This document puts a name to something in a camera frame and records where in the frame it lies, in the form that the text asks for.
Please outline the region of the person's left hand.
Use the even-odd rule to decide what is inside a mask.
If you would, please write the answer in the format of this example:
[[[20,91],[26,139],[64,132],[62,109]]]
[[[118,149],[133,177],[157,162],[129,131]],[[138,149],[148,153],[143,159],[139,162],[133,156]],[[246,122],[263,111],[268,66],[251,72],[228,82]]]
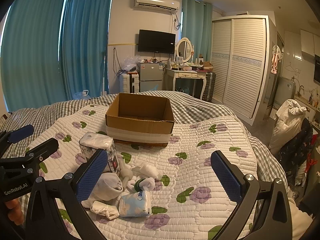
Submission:
[[[19,200],[14,199],[5,202],[5,205],[9,209],[8,218],[16,225],[22,225],[24,223],[24,216]]]

